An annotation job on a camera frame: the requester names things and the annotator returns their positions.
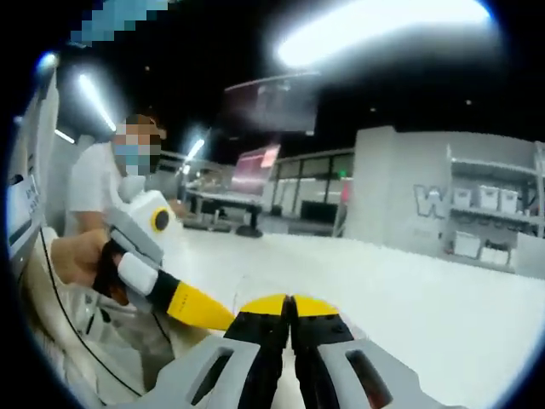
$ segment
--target white shirt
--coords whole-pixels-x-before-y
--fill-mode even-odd
[[[118,187],[123,179],[115,163],[112,144],[88,147],[72,166],[66,200],[65,236],[77,234],[74,212],[100,211],[122,204]]]

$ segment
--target ceiling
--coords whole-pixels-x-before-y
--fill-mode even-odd
[[[502,29],[501,53],[469,52],[478,39],[465,37],[457,40],[463,57],[454,58],[435,52],[436,45],[423,47],[427,39],[396,38],[322,65],[314,136],[249,131],[218,120],[225,88],[288,73],[274,58],[282,34],[339,2],[185,0],[148,13],[148,21],[116,32],[114,41],[62,47],[60,124],[107,137],[107,127],[74,86],[78,73],[90,72],[114,118],[151,113],[167,130],[163,148],[180,153],[190,149],[192,130],[211,127],[204,155],[222,163],[271,140],[281,141],[283,156],[350,147],[357,129],[384,124],[542,139],[543,13],[492,0],[486,3]]]

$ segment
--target white tabletop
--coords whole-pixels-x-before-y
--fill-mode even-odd
[[[537,279],[349,239],[183,230],[173,241],[165,270],[234,313],[273,293],[324,299],[416,371],[422,390],[446,405],[494,405],[545,324],[545,281]],[[289,363],[278,392],[276,403],[304,407]]]

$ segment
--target shelf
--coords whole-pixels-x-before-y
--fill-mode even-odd
[[[527,182],[536,181],[537,172],[531,168],[485,162],[483,160],[453,158],[451,161],[453,176],[491,178],[499,181]]]
[[[543,221],[539,216],[526,216],[526,215],[517,215],[517,214],[512,215],[512,214],[503,213],[497,210],[480,209],[479,207],[461,207],[461,206],[456,206],[455,204],[453,204],[452,207],[450,208],[450,211],[453,213],[459,213],[459,214],[462,213],[466,215],[493,217],[499,220],[507,220],[510,222],[517,222],[517,223],[524,223],[524,224],[533,224],[536,226],[539,226],[545,223],[545,221]]]
[[[508,264],[494,264],[493,262],[481,262],[475,258],[457,256],[456,254],[444,254],[444,259],[448,262],[459,262],[468,266],[488,268],[489,270],[501,271],[503,273],[514,274],[514,268]]]

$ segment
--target white counter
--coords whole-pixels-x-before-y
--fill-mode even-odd
[[[322,298],[416,371],[425,393],[471,409],[500,399],[545,325],[545,281],[348,239],[186,229],[164,269],[235,313],[273,293]],[[289,365],[278,389],[284,401],[299,395]]]

